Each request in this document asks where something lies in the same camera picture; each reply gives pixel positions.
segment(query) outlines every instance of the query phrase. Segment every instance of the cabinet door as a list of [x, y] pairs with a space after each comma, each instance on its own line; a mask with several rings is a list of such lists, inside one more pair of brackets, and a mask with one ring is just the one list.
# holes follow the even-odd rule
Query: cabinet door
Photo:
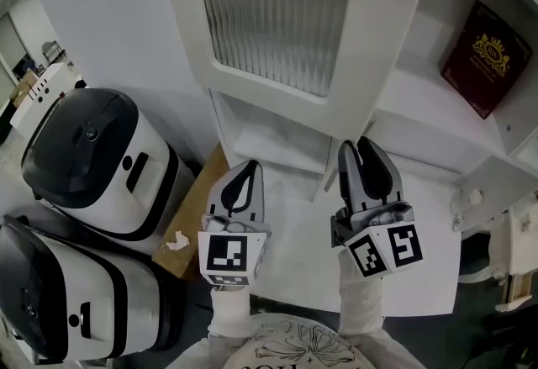
[[171, 0], [196, 81], [357, 138], [418, 0]]

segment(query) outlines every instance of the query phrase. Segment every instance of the black and white square marker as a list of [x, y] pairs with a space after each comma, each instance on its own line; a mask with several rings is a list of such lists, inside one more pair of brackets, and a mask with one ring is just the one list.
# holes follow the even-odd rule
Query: black and white square marker
[[387, 270], [385, 263], [383, 263], [383, 260], [379, 255], [379, 251], [377, 251], [377, 248], [369, 235], [350, 244], [349, 249], [364, 277], [377, 275], [378, 273]]
[[422, 260], [422, 250], [414, 224], [388, 229], [388, 238], [393, 249], [396, 267]]
[[208, 250], [208, 270], [246, 271], [246, 242], [246, 236], [211, 236]]
[[214, 284], [219, 285], [249, 285], [247, 277], [224, 277], [219, 275], [209, 275]]

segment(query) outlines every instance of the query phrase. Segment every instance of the person's arm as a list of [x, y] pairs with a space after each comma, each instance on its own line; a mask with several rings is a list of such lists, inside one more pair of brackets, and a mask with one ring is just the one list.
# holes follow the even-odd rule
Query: person's arm
[[213, 319], [209, 330], [211, 369], [222, 369], [228, 359], [252, 335], [251, 302], [248, 287], [214, 288]]
[[425, 369], [382, 329], [382, 281], [363, 280], [347, 250], [340, 262], [339, 335], [355, 346], [377, 369]]

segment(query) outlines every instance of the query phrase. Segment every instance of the book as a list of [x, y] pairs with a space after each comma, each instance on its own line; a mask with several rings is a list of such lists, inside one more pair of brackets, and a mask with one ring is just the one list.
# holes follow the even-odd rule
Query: book
[[476, 0], [441, 75], [485, 119], [515, 84], [531, 56], [529, 44]]

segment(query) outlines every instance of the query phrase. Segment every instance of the white marker cube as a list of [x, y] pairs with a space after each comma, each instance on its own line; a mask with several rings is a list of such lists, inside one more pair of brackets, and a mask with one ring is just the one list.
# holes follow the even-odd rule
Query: white marker cube
[[267, 249], [267, 233], [198, 232], [200, 272], [213, 285], [252, 285]]
[[364, 278], [385, 277], [424, 261], [414, 221], [376, 225], [344, 243]]

